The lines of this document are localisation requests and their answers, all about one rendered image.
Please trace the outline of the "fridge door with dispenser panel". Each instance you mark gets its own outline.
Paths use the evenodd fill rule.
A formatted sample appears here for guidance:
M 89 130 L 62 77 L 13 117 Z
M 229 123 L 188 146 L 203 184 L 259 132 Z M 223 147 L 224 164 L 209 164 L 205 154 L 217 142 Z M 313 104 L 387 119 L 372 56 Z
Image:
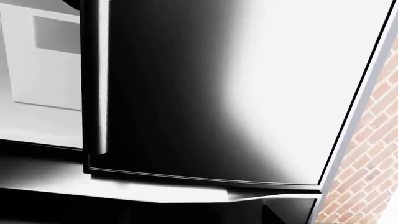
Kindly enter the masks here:
M 80 151 L 80 15 L 63 0 L 0 0 L 0 139 Z

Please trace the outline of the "stainless steel freezer drawer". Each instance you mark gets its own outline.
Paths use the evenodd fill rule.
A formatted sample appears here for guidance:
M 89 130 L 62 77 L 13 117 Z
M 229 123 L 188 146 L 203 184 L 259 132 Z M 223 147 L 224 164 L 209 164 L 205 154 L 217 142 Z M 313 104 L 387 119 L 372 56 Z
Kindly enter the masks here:
M 94 179 L 74 162 L 0 156 L 0 224 L 311 224 L 319 198 Z

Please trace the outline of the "stainless steel fridge door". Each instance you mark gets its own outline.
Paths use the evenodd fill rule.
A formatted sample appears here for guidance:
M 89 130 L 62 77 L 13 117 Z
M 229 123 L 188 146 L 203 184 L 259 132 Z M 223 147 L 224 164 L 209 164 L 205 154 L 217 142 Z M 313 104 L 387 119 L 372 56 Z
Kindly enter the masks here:
M 393 0 L 81 0 L 89 172 L 317 188 Z

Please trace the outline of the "grey fridge side panel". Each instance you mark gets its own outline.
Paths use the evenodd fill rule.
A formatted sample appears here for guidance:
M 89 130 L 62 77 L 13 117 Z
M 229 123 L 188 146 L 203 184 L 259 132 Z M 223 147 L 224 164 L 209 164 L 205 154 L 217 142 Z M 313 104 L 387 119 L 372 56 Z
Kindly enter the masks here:
M 367 65 L 364 70 L 364 74 L 360 79 L 359 85 L 351 101 L 349 111 L 346 114 L 335 145 L 333 145 L 333 152 L 328 160 L 327 166 L 325 167 L 319 185 L 321 195 L 314 201 L 312 209 L 308 214 L 306 224 L 316 224 L 317 216 L 322 210 L 321 206 L 326 200 L 326 195 L 333 183 L 333 179 L 338 173 L 338 169 L 345 156 L 346 149 L 354 135 L 357 124 L 362 117 L 373 88 L 376 85 L 377 76 L 380 74 L 384 63 L 388 58 L 396 35 L 398 35 L 398 0 L 393 0 L 369 58 L 369 65 Z

